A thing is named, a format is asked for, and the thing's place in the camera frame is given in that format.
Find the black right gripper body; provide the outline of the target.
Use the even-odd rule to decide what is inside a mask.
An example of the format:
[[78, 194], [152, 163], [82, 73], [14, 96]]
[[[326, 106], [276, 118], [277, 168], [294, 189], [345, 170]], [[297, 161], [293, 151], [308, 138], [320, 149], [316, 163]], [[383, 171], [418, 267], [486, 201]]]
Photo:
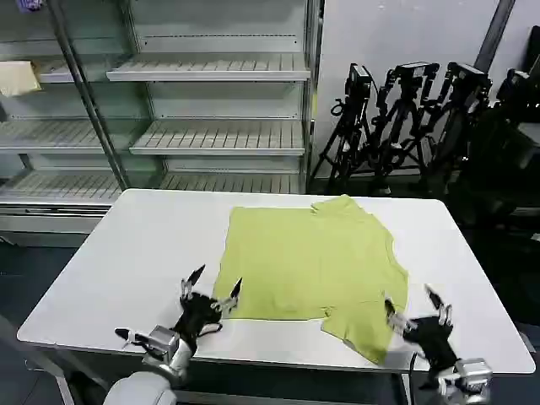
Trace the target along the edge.
[[402, 336], [405, 341], [417, 344], [424, 352], [430, 372], [441, 372], [452, 367], [458, 360], [449, 344], [453, 326], [441, 325], [436, 316], [412, 319], [413, 327], [407, 327]]

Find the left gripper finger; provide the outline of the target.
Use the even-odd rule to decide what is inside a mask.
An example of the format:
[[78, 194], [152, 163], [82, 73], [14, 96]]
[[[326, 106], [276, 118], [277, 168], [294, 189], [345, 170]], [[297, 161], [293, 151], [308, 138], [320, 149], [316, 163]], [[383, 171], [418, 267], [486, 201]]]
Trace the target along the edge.
[[206, 265], [203, 264], [197, 270], [192, 272], [188, 278], [183, 278], [181, 280], [181, 300], [189, 300], [192, 297], [192, 289], [197, 283], [198, 279], [201, 277]]
[[230, 313], [237, 305], [241, 290], [242, 278], [240, 278], [231, 290], [230, 294], [223, 300], [215, 300], [210, 307], [217, 313]]

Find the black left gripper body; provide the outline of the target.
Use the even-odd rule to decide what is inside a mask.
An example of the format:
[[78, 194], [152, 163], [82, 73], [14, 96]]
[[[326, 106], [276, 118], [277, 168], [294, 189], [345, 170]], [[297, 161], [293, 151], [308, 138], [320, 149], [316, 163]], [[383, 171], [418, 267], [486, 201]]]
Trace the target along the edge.
[[193, 292], [190, 299], [180, 299], [180, 303], [183, 312], [170, 330], [176, 332], [191, 351], [196, 351], [200, 337], [223, 328], [220, 304], [216, 299], [197, 292]]

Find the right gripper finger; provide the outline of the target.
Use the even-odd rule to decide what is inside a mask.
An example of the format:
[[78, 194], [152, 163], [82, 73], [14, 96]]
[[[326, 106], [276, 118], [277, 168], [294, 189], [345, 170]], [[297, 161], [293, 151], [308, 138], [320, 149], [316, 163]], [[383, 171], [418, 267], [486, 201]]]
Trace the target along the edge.
[[398, 312], [389, 297], [384, 301], [386, 311], [386, 323], [397, 334], [403, 334], [408, 328], [407, 318], [400, 312]]
[[424, 289], [431, 304], [438, 311], [439, 324], [442, 326], [451, 326], [452, 305], [445, 304], [440, 295], [437, 294], [428, 284], [424, 286]]

